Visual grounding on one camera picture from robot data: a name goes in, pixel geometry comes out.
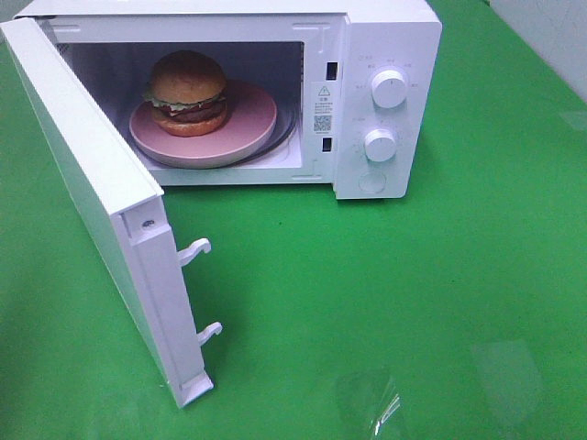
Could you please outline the upper white microwave knob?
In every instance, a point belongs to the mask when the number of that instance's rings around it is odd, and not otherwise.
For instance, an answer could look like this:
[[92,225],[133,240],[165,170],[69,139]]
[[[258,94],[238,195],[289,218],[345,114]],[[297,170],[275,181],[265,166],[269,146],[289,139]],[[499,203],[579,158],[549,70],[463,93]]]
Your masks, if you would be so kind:
[[408,77],[396,68],[379,69],[371,78],[371,97],[373,102],[384,109],[395,108],[407,96]]

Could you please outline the glass microwave turntable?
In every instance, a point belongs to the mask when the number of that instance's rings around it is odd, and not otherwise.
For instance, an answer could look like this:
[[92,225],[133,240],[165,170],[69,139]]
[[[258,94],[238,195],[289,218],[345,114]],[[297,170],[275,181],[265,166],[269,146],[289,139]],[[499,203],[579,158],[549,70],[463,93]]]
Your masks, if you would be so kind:
[[278,148],[292,133],[294,130],[297,119],[299,117],[299,110],[294,106],[278,107],[277,117],[275,126],[272,134],[268,140],[254,151],[251,155],[247,156],[235,163],[235,166],[248,164],[254,160],[264,157],[276,148]]

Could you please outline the white microwave oven body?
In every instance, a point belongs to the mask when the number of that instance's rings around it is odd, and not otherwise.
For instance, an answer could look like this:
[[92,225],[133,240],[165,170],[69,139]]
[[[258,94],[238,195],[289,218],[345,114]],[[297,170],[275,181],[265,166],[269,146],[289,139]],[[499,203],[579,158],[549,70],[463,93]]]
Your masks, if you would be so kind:
[[[42,28],[163,189],[170,185],[329,183],[339,199],[399,198],[407,189],[441,23],[424,1],[34,1],[14,19]],[[153,65],[177,50],[216,61],[228,82],[258,85],[299,117],[275,150],[248,164],[182,169],[148,157],[129,129]],[[406,99],[377,106],[371,78],[392,67]],[[374,129],[395,134],[385,162],[367,159]],[[379,193],[360,177],[386,176]]]

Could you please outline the burger with lettuce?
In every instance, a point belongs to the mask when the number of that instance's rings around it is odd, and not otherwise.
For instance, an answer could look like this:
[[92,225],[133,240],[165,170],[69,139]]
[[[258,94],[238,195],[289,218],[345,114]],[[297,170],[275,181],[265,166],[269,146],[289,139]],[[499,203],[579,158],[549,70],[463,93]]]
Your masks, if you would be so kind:
[[212,58],[178,50],[158,60],[150,73],[144,101],[154,122],[172,136],[211,133],[227,117],[227,79]]

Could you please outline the white microwave knob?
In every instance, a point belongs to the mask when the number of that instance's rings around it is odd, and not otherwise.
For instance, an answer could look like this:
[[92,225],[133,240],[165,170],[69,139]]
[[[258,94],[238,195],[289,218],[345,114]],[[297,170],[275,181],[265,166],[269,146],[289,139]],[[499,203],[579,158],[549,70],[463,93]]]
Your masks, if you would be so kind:
[[374,129],[364,138],[364,151],[368,160],[385,162],[391,160],[397,151],[395,134],[387,129]]
[[379,69],[371,78],[371,97],[373,102],[384,109],[395,108],[407,96],[408,77],[396,68]]

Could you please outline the lower white microwave knob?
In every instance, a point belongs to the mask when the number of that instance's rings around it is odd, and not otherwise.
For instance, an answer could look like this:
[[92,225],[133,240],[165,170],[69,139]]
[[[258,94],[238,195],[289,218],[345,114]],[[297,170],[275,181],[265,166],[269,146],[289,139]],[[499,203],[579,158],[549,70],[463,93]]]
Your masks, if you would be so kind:
[[395,134],[387,129],[374,129],[364,138],[364,151],[368,160],[385,162],[391,160],[397,151]]

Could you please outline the white microwave door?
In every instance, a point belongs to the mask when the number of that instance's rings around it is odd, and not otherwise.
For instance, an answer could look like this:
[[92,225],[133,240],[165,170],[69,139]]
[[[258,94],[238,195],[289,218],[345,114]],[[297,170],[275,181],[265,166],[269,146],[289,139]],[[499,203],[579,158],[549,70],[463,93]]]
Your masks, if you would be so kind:
[[17,71],[77,212],[176,404],[213,388],[183,267],[209,252],[201,238],[176,247],[163,191],[31,18],[1,26]]

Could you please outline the round white door-release button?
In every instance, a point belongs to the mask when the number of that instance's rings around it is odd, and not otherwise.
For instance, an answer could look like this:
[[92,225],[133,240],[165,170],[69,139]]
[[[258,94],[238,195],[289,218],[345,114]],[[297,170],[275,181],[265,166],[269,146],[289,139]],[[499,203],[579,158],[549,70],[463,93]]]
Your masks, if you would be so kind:
[[359,187],[364,193],[380,193],[386,186],[386,176],[378,171],[363,174],[359,179]]

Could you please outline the pink round plate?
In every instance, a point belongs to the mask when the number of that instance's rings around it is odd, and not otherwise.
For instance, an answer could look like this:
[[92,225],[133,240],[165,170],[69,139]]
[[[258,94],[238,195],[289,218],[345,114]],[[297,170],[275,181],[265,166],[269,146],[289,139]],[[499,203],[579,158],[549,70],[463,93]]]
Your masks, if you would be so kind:
[[227,84],[227,118],[217,130],[199,137],[176,137],[157,126],[149,104],[140,104],[129,120],[139,149],[176,168],[213,169],[245,159],[267,143],[276,126],[278,107],[258,85],[238,80]]

